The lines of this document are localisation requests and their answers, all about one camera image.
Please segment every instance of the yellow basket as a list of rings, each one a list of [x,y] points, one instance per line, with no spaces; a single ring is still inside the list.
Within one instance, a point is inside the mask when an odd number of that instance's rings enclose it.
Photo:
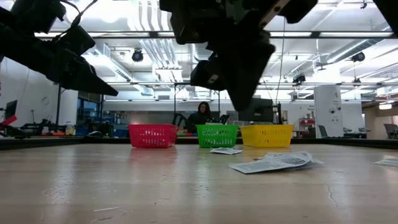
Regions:
[[[249,125],[242,127],[241,131],[246,146],[287,147],[292,139],[293,125]]]

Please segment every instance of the plastic basket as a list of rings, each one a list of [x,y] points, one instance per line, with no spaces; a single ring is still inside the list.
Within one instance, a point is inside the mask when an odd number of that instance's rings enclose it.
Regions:
[[[167,148],[175,144],[178,127],[172,124],[129,124],[133,147]]]
[[[197,125],[200,147],[233,147],[238,125]]]
[[[252,147],[287,147],[293,125],[249,125],[241,128],[243,144]]]

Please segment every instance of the computer monitor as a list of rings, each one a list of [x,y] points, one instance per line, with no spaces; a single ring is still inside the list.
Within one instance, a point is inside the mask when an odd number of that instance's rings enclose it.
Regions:
[[[14,116],[16,111],[17,111],[17,100],[8,102],[6,106],[6,112],[4,114],[4,119],[7,120],[8,118]]]
[[[274,122],[272,100],[253,98],[249,108],[238,112],[240,121]]]

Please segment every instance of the green basket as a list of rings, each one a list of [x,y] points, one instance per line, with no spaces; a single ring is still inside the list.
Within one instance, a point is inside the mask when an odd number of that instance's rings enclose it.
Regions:
[[[197,125],[200,147],[233,147],[238,125]]]

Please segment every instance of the dark hair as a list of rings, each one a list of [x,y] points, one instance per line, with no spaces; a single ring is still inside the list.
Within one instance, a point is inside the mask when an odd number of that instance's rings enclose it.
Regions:
[[[207,102],[205,102],[205,101],[203,101],[203,102],[201,102],[201,103],[199,104],[199,106],[198,106],[198,113],[200,113],[200,106],[201,106],[201,105],[206,105],[205,115],[210,116],[210,113],[211,113],[211,111],[210,111],[210,105],[209,105]]]

